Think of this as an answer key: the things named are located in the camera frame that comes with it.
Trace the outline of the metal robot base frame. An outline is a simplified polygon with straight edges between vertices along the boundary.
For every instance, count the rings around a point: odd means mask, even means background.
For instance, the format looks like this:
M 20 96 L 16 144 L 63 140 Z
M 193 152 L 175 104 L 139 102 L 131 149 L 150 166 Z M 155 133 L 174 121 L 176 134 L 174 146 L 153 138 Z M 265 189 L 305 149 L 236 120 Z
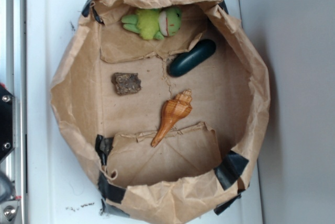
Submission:
M 1 0 L 1 223 L 27 223 L 26 0 Z

